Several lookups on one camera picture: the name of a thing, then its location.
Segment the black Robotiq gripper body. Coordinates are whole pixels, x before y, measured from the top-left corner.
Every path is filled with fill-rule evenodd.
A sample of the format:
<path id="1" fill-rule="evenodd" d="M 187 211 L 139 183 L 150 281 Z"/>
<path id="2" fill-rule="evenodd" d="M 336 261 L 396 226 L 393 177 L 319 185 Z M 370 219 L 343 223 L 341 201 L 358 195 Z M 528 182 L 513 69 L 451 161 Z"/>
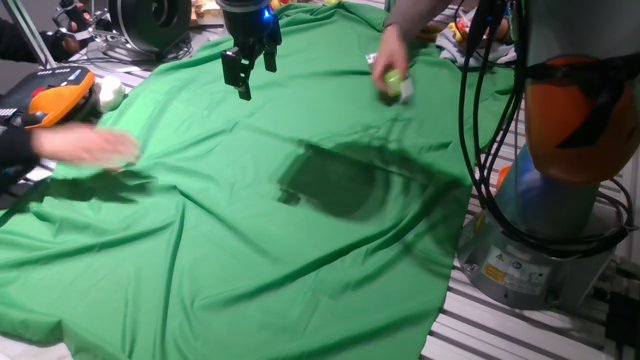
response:
<path id="1" fill-rule="evenodd" d="M 234 52 L 242 59 L 277 54 L 282 38 L 278 18 L 269 0 L 218 0 L 225 27 L 234 41 Z"/>

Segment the hand of grey-sleeved person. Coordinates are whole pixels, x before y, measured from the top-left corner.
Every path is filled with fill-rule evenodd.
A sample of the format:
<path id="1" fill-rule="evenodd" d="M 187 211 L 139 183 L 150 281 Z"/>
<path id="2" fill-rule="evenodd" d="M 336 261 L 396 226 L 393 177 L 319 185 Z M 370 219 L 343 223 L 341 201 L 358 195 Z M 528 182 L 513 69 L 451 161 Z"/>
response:
<path id="1" fill-rule="evenodd" d="M 385 82 L 385 74 L 391 70 L 398 70 L 403 77 L 408 73 L 407 44 L 398 25 L 389 25 L 384 29 L 372 67 L 372 80 L 379 90 L 388 94 L 391 90 Z"/>

